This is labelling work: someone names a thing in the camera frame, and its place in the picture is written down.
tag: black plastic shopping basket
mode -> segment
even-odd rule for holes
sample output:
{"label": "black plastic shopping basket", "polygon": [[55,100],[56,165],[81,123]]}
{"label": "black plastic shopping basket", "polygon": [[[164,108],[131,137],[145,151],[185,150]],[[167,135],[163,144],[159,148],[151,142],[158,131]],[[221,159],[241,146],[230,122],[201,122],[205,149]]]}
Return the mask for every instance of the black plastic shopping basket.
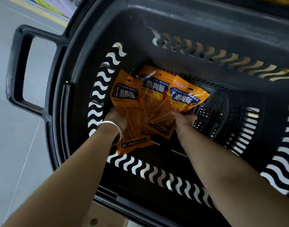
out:
{"label": "black plastic shopping basket", "polygon": [[[56,43],[45,107],[23,99],[32,39]],[[254,0],[86,0],[57,36],[14,35],[7,98],[42,117],[54,170],[110,108],[118,72],[144,64],[210,93],[194,128],[238,154],[289,197],[289,10]],[[177,141],[118,156],[111,149],[95,200],[146,226],[228,225]]]}

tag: orange snack package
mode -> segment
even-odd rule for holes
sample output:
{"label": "orange snack package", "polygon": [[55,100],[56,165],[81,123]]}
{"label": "orange snack package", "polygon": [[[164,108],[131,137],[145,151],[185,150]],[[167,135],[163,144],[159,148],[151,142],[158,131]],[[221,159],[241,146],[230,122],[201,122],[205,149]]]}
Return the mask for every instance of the orange snack package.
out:
{"label": "orange snack package", "polygon": [[123,139],[117,145],[119,155],[140,147],[151,146],[150,135],[145,126],[146,115],[138,88],[141,82],[121,70],[113,84],[110,98],[122,117],[127,118]]}
{"label": "orange snack package", "polygon": [[143,95],[144,110],[147,115],[147,127],[151,133],[170,139],[173,133],[174,116],[172,104],[167,96],[170,83],[175,76],[145,65],[139,72],[142,81],[139,93]]}
{"label": "orange snack package", "polygon": [[169,86],[168,96],[175,111],[187,112],[203,103],[210,95],[200,87],[176,76]]}

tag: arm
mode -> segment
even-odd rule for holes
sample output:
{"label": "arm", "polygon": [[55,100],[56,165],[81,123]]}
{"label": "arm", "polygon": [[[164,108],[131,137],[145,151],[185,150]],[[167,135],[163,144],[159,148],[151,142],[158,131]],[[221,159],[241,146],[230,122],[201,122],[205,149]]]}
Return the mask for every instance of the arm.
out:
{"label": "arm", "polygon": [[173,113],[176,131],[201,182],[233,226],[289,226],[289,198],[242,158],[192,128],[196,116]]}
{"label": "arm", "polygon": [[[112,109],[106,119],[123,129],[126,119]],[[80,226],[98,188],[113,140],[113,124],[104,123],[8,218],[4,227]]]}

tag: basket handle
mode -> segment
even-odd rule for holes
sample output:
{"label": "basket handle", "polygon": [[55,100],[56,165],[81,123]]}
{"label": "basket handle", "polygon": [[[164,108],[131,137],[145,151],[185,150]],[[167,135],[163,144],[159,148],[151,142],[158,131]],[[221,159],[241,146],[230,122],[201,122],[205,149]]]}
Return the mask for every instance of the basket handle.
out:
{"label": "basket handle", "polygon": [[13,37],[6,79],[6,97],[16,107],[42,117],[44,108],[23,98],[26,64],[33,38],[39,37],[56,45],[61,44],[61,36],[28,25],[19,26]]}

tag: bracelet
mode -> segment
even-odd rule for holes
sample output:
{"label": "bracelet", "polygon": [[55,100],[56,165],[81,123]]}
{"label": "bracelet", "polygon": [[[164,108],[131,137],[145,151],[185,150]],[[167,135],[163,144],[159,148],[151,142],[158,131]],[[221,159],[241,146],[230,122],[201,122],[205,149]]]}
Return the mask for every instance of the bracelet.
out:
{"label": "bracelet", "polygon": [[114,121],[114,120],[105,120],[105,121],[101,122],[101,123],[97,126],[96,130],[97,130],[103,123],[111,123],[111,124],[113,124],[114,126],[116,126],[117,129],[119,130],[119,140],[117,141],[117,143],[112,144],[112,146],[116,146],[117,144],[120,143],[120,141],[123,139],[123,136],[124,136],[123,130],[122,130],[121,126],[119,125],[118,122],[116,122],[116,121]]}

